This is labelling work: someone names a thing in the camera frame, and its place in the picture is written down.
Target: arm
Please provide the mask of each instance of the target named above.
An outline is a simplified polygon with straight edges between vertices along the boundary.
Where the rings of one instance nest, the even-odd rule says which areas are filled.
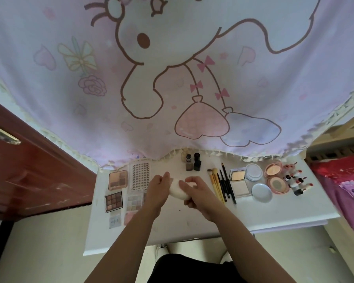
[[[135,282],[152,224],[169,195],[170,174],[156,175],[147,190],[147,200],[99,261],[85,283]]]
[[[200,177],[188,177],[185,181],[194,182],[197,186],[190,187],[179,181],[180,188],[192,198],[184,204],[198,209],[206,219],[216,224],[237,271],[248,283],[295,283]]]

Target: door handle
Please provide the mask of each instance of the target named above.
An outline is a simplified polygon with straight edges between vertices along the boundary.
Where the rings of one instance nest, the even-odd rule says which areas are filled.
[[[12,145],[19,145],[21,141],[16,137],[10,135],[9,133],[5,132],[3,129],[0,128],[0,140],[12,144]]]

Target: red door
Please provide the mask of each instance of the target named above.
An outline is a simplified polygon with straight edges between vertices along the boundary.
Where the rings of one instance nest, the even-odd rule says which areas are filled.
[[[92,202],[92,171],[1,105],[0,128],[21,141],[0,140],[0,220]]]

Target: black pants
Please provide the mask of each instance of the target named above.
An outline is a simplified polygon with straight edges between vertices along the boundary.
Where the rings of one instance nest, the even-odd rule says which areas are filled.
[[[155,264],[148,283],[245,282],[233,262],[202,262],[181,254],[166,254]]]

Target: person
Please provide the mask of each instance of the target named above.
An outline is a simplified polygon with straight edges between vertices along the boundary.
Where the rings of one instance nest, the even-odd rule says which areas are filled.
[[[232,262],[200,262],[180,254],[166,254],[157,260],[148,280],[152,282],[247,282],[292,283],[290,275],[258,243],[242,222],[226,208],[199,176],[179,181],[191,196],[184,201],[216,224]],[[169,195],[170,174],[156,175],[149,183],[147,199],[117,240],[88,276],[85,283],[135,282],[144,248],[154,220]]]

